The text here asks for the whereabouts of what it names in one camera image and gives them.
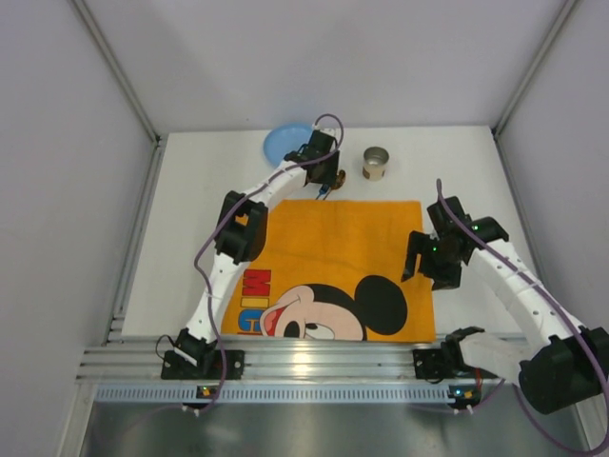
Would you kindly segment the orange cartoon mouse towel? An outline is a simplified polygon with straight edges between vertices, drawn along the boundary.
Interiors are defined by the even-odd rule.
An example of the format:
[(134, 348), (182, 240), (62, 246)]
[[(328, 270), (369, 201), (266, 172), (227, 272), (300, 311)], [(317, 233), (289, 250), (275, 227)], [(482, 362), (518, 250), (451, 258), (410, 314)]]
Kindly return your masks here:
[(286, 200), (265, 248), (242, 274), (222, 322), (229, 335), (428, 343), (436, 338), (431, 283), (404, 281), (416, 201)]

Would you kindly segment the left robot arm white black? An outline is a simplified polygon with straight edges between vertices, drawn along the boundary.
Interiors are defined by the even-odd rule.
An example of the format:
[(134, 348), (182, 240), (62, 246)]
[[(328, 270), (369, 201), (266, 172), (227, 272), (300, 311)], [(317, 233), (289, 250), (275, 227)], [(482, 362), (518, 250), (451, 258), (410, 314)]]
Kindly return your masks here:
[(205, 289), (199, 305), (174, 344), (174, 351), (188, 363), (197, 368), (211, 363), (220, 340), (218, 325), (237, 280), (265, 247), (270, 212), (308, 184), (328, 185), (338, 172), (343, 139), (314, 127), (308, 142), (288, 153), (261, 183), (226, 195), (216, 229), (194, 260), (199, 268), (204, 251), (213, 247), (211, 273), (203, 275)]

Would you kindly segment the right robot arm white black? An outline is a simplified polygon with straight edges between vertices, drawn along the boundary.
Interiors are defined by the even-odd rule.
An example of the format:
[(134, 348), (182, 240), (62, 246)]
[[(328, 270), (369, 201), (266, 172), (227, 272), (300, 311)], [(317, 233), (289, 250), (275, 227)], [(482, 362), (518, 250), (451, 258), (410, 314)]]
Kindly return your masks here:
[(443, 369), (475, 368), (518, 387), (538, 413), (550, 414), (608, 393), (608, 333), (587, 328), (561, 306), (524, 264), (506, 230), (492, 217), (471, 218), (458, 197), (428, 207), (433, 230), (408, 238), (403, 280), (419, 273), (434, 290), (459, 288), (471, 268), (518, 325), (525, 345), (483, 328), (449, 333), (441, 343)]

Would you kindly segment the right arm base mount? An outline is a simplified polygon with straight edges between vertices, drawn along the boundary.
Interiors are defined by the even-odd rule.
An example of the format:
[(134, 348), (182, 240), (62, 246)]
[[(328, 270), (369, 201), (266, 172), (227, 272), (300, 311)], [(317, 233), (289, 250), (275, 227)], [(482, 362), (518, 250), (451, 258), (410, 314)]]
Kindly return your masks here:
[(452, 379), (472, 379), (481, 376), (483, 380), (497, 379), (497, 376), (475, 368), (455, 368), (444, 356), (440, 348), (415, 348), (412, 350), (415, 378), (428, 382)]

